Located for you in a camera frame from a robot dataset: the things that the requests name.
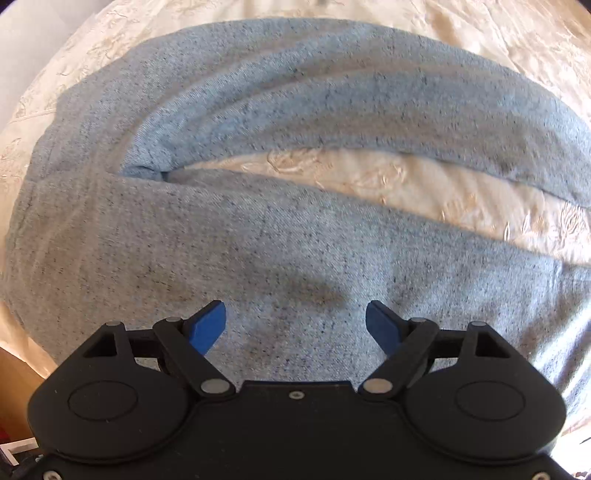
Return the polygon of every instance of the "speckled fabric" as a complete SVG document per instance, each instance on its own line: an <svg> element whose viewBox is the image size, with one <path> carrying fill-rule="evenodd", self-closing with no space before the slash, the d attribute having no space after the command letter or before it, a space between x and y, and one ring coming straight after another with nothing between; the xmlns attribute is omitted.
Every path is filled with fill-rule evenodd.
<svg viewBox="0 0 591 480"><path fill-rule="evenodd" d="M221 299L228 329L209 358L237 382L359 382L382 361L363 322L372 299L448 328L484 320L561 390L573 423L589 390L589 269L338 194L182 167L381 148L588 206L590 145L541 87L423 37L335 20L183 30L62 95L12 216L6 298L58 361L106 321L146 327Z"/></svg>

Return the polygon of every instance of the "wooden floor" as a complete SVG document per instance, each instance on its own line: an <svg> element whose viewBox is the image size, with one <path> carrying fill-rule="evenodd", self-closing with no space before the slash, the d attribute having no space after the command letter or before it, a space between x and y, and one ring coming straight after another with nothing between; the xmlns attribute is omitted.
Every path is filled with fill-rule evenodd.
<svg viewBox="0 0 591 480"><path fill-rule="evenodd" d="M27 402L42 381L26 363L0 348L0 426L12 441L31 436Z"/></svg>

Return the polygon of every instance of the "brown wooden surface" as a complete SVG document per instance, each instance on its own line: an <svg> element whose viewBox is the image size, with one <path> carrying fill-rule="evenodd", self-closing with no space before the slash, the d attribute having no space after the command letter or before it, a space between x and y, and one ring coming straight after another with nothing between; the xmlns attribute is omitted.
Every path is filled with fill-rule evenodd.
<svg viewBox="0 0 591 480"><path fill-rule="evenodd" d="M42 381L26 363L0 348L0 426L12 441L31 436L27 402Z"/></svg>

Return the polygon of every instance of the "screw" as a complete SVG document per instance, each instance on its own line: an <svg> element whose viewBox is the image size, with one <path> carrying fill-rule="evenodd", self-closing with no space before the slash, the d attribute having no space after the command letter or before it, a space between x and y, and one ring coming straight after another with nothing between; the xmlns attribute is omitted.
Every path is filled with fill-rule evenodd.
<svg viewBox="0 0 591 480"><path fill-rule="evenodd" d="M201 384L201 390L210 395L219 395L230 390L230 383L223 378L210 378Z"/></svg>
<svg viewBox="0 0 591 480"><path fill-rule="evenodd" d="M293 392L290 392L290 398L292 400L301 400L305 396L306 394L300 390L294 390Z"/></svg>
<svg viewBox="0 0 591 480"><path fill-rule="evenodd" d="M373 394L380 394L380 393L388 393L392 390L394 386L390 380L386 380L385 378L370 378L363 382L363 389L367 393Z"/></svg>
<svg viewBox="0 0 591 480"><path fill-rule="evenodd" d="M61 475L53 470L48 470L43 474L43 480L61 480Z"/></svg>

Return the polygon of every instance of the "blue-gray fabric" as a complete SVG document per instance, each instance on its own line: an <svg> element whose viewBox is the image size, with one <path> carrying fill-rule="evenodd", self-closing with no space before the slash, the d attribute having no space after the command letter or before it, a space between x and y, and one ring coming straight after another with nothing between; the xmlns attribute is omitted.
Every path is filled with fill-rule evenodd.
<svg viewBox="0 0 591 480"><path fill-rule="evenodd" d="M588 268L339 194L198 161L300 147L425 154L582 206L591 132L542 87L402 31L253 20L150 40L65 92L7 240L5 297L63 360L99 325L213 299L229 378L359 382L383 359L372 299L493 325L560 389L589 393Z"/></svg>

